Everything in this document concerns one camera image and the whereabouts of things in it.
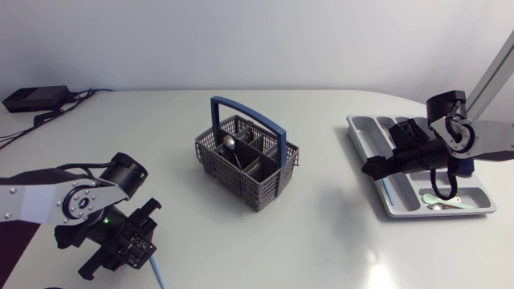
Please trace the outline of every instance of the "utensil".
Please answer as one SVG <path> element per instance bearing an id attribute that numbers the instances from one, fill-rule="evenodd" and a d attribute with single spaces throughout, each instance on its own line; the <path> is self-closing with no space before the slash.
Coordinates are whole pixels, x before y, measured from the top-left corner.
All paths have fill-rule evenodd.
<path id="1" fill-rule="evenodd" d="M 470 205 L 466 205 L 466 204 L 460 204 L 460 203 L 454 202 L 454 201 L 444 201 L 444 200 L 441 200 L 440 198 L 438 198 L 436 196 L 433 196 L 433 195 L 431 195 L 429 193 L 425 193 L 422 196 L 422 200 L 427 205 L 441 204 L 441 205 L 454 206 L 454 207 L 460 208 L 460 209 L 474 209 L 475 208 L 474 206 L 470 206 Z"/>
<path id="2" fill-rule="evenodd" d="M 430 210 L 443 210 L 444 209 L 443 205 L 441 205 L 439 203 L 431 204 L 431 205 L 428 205 L 427 207 Z"/>
<path id="3" fill-rule="evenodd" d="M 238 155 L 235 154 L 235 139 L 232 136 L 226 135 L 223 137 L 223 144 L 234 154 L 235 161 L 238 162 L 239 169 L 243 169 L 239 162 Z"/>

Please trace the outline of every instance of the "gray plastic tray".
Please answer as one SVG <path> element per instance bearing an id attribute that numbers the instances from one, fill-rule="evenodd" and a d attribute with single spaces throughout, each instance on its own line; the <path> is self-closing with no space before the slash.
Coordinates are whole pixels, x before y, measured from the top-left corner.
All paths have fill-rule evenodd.
<path id="1" fill-rule="evenodd" d="M 429 136 L 434 133 L 428 129 L 426 118 L 416 116 L 348 116 L 349 132 L 363 164 L 369 157 L 381 155 L 391 157 L 394 143 L 388 136 L 387 128 L 398 122 L 414 118 L 420 128 Z M 437 172 L 436 182 L 441 193 L 450 191 L 446 170 Z M 387 214 L 393 218 L 462 216 L 489 214 L 496 211 L 496 205 L 487 195 L 478 177 L 473 174 L 469 178 L 458 177 L 459 192 L 457 197 L 463 204 L 472 205 L 474 209 L 431 210 L 422 201 L 425 193 L 435 195 L 430 183 L 430 172 L 395 173 L 382 180 L 374 181 L 378 194 L 384 203 Z M 389 189 L 393 205 L 387 195 Z"/>

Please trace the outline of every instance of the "power adapter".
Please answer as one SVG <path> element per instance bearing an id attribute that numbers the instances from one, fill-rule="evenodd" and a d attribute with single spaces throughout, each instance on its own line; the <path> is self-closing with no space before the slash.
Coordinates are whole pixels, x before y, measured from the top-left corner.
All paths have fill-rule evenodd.
<path id="1" fill-rule="evenodd" d="M 43 110 L 59 110 L 66 103 L 66 96 L 70 93 L 66 85 L 20 88 L 2 101 L 11 113 L 37 112 Z"/>

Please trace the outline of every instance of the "white wall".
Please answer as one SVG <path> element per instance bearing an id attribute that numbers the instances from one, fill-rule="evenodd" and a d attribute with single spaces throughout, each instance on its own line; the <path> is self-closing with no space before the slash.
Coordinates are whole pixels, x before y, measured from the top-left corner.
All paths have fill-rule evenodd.
<path id="1" fill-rule="evenodd" d="M 3 0 L 0 96 L 17 88 L 348 88 L 470 93 L 512 0 Z"/>

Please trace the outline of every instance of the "black cable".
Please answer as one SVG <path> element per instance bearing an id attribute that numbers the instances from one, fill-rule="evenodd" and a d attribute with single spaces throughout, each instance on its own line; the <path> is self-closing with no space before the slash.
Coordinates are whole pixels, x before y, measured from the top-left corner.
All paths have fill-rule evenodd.
<path id="1" fill-rule="evenodd" d="M 435 173 L 436 173 L 435 169 L 432 169 L 430 171 L 430 182 L 432 183 L 432 189 L 434 189 L 435 194 L 444 201 L 448 201 L 448 200 L 452 199 L 453 197 L 455 197 L 455 195 L 457 195 L 457 191 L 458 191 L 457 177 L 455 177 L 455 175 L 452 173 L 448 173 L 448 180 L 450 181 L 451 191 L 450 191 L 449 195 L 445 196 L 441 192 L 439 192 L 439 189 L 437 188 L 437 184 L 435 183 Z"/>
<path id="2" fill-rule="evenodd" d="M 76 164 L 65 164 L 60 165 L 57 169 L 102 169 L 108 168 L 110 166 L 114 166 L 116 163 L 111 161 L 103 164 L 86 164 L 86 163 L 76 163 Z"/>
<path id="3" fill-rule="evenodd" d="M 25 129 L 25 130 L 22 130 L 22 131 L 19 131 L 19 132 L 11 133 L 9 136 L 14 136 L 14 135 L 17 135 L 17 134 L 19 134 L 19 133 L 21 133 L 21 132 L 25 132 L 25 131 L 26 131 L 26 129 Z"/>
<path id="4" fill-rule="evenodd" d="M 95 176 L 93 176 L 93 173 L 91 172 L 90 169 L 88 169 L 88 168 L 77 168 L 77 169 L 83 169 L 88 174 L 89 179 L 95 180 Z"/>
<path id="5" fill-rule="evenodd" d="M 451 108 L 450 113 L 448 113 L 448 115 L 444 118 L 444 124 L 445 124 L 445 127 L 446 127 L 448 133 L 450 133 L 451 137 L 457 143 L 459 143 L 463 139 L 463 136 L 461 136 L 460 133 L 457 133 L 453 129 L 453 126 L 451 126 L 451 121 L 454 119 L 455 113 L 457 112 L 457 109 L 459 109 L 460 103 L 461 103 L 460 100 L 455 101 L 455 103 L 453 104 L 453 107 Z"/>
<path id="6" fill-rule="evenodd" d="M 76 100 L 75 104 L 73 104 L 71 107 L 61 111 L 57 116 L 53 116 L 47 120 L 43 120 L 43 121 L 40 121 L 39 122 L 39 125 L 37 126 L 33 126 L 31 128 L 28 128 L 24 131 L 21 131 L 21 132 L 16 132 L 16 133 L 13 133 L 9 136 L 13 136 L 12 138 L 9 138 L 5 144 L 2 144 L 0 145 L 0 149 L 3 149 L 5 148 L 7 145 L 10 145 L 13 141 L 17 140 L 18 138 L 22 137 L 22 136 L 25 136 L 27 133 L 29 132 L 32 132 L 33 130 L 35 130 L 36 128 L 44 125 L 44 124 L 47 124 L 55 119 L 57 119 L 58 117 L 62 116 L 63 114 L 67 113 L 67 112 L 70 112 L 71 110 L 75 109 L 77 106 L 79 106 L 80 104 L 82 104 L 85 100 L 89 99 L 91 96 L 93 96 L 95 93 L 97 93 L 98 91 L 110 91 L 110 92 L 113 92 L 112 90 L 110 89 L 103 89 L 103 88 L 98 88 L 98 89 L 88 89 L 86 91 L 83 91 L 83 92 L 74 92 L 73 95 L 74 96 L 79 96 L 81 94 L 84 94 L 86 93 L 86 96 L 83 96 L 83 97 L 80 97 L 79 99 Z"/>

